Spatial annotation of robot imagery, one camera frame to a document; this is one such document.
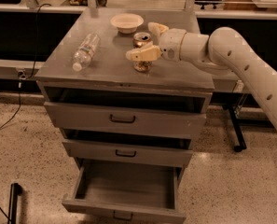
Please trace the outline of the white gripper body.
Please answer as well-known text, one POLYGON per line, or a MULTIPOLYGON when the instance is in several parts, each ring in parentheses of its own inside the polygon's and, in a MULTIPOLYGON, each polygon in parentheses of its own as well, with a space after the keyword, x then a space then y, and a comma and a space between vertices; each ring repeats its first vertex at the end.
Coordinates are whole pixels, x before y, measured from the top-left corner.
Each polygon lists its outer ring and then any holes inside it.
POLYGON ((181 44, 186 33, 186 30, 173 28, 160 36, 159 47, 165 60, 174 62, 180 60, 181 44))

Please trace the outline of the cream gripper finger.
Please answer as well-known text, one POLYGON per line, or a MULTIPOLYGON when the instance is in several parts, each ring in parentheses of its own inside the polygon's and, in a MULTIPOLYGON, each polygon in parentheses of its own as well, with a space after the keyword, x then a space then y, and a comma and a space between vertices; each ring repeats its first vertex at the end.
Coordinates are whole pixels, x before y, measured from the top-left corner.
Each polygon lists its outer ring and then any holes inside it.
POLYGON ((161 56, 159 46, 154 45, 152 42, 146 45, 132 49, 126 52, 126 58, 135 62, 153 62, 161 56))
POLYGON ((169 27, 157 22, 150 22, 148 30, 159 40, 161 35, 169 30, 169 27))

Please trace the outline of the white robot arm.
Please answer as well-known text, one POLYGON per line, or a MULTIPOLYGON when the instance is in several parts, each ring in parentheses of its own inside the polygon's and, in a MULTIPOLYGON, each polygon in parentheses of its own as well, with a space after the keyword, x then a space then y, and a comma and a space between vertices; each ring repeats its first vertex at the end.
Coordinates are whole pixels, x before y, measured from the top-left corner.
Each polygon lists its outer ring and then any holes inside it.
POLYGON ((162 57, 167 61, 188 62, 214 75, 234 72, 277 131, 277 71, 264 62, 234 29, 221 27, 210 35, 171 29, 150 22, 148 30, 157 37, 151 42, 126 52, 135 62, 152 62, 162 57))

